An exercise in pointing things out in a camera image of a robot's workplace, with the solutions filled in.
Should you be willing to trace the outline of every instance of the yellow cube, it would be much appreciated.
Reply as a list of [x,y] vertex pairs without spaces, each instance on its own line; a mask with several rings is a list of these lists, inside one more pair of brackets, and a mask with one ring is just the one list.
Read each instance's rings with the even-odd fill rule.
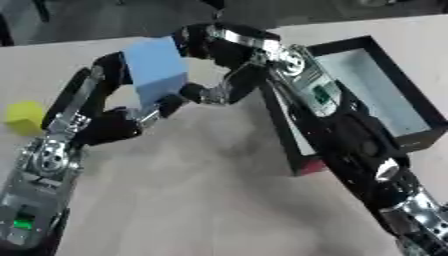
[[44,115],[44,107],[38,102],[21,101],[7,107],[4,122],[19,135],[36,136],[42,133]]

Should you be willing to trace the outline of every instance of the white table surface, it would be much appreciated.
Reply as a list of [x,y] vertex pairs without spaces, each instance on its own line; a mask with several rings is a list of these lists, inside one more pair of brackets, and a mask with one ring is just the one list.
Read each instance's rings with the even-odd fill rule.
[[[283,27],[285,43],[372,35],[446,115],[448,16]],[[51,104],[81,66],[138,38],[0,48],[0,107]],[[222,70],[190,62],[190,78]],[[111,101],[135,104],[129,88]],[[0,128],[0,180],[25,138]],[[448,199],[448,140],[412,154],[413,170]],[[257,94],[219,109],[189,105],[151,134],[92,148],[58,255],[392,256],[394,242],[329,172],[288,171]]]

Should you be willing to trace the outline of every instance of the blue cube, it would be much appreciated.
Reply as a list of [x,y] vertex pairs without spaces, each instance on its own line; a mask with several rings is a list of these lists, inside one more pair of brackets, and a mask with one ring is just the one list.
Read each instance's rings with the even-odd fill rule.
[[142,107],[178,93],[187,82],[187,64],[171,37],[144,39],[123,50]]

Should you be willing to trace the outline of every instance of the robotic hand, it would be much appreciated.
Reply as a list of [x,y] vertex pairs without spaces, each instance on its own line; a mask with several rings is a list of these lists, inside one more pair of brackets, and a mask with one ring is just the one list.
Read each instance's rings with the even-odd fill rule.
[[[255,88],[247,74],[259,71],[240,68],[252,55],[250,47],[210,40],[207,31],[210,26],[187,26],[172,37],[182,56],[211,58],[216,64],[230,68],[227,80],[233,81],[235,70],[246,74],[245,80],[223,87],[230,93],[225,101],[233,103]],[[232,28],[278,39],[245,27]],[[161,118],[168,118],[186,103],[183,97],[168,95],[145,109],[117,107],[105,111],[107,97],[124,84],[132,84],[132,78],[123,53],[116,52],[97,59],[90,69],[79,70],[60,93],[42,122],[45,134],[21,150],[0,194],[0,254],[54,255],[69,216],[68,204],[81,174],[84,146],[140,136],[144,129]],[[197,102],[212,103],[216,97],[225,103],[217,97],[221,95],[217,91],[198,84],[188,84],[182,90]]]
[[[181,94],[197,103],[233,104],[258,85],[273,88],[289,116],[332,173],[358,198],[407,256],[448,255],[448,207],[410,171],[409,157],[368,107],[334,80],[306,47],[283,46],[266,32],[209,25],[208,51],[231,69],[207,89],[187,84]],[[234,52],[213,52],[225,45]]]

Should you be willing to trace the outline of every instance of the black box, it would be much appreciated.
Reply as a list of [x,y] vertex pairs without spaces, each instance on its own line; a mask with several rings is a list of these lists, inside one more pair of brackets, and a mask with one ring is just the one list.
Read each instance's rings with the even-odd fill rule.
[[[447,130],[445,117],[370,37],[308,47],[330,75],[369,107],[397,138],[405,152],[430,147]],[[319,160],[285,115],[286,106],[269,86],[262,95],[294,175]]]

